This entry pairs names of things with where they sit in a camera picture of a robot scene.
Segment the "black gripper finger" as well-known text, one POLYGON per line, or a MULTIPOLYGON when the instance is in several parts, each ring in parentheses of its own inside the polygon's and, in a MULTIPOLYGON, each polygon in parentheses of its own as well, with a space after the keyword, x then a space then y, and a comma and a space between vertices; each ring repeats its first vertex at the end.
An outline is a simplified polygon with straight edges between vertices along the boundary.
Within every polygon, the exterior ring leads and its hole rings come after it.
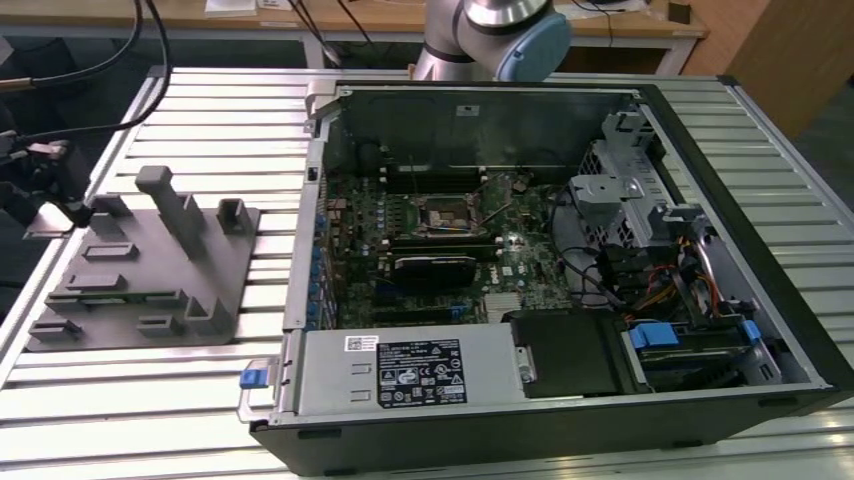
POLYGON ((56 206, 75 227, 85 227, 92 209, 85 203, 91 168, 79 149, 72 144, 55 144, 52 166, 56 206))

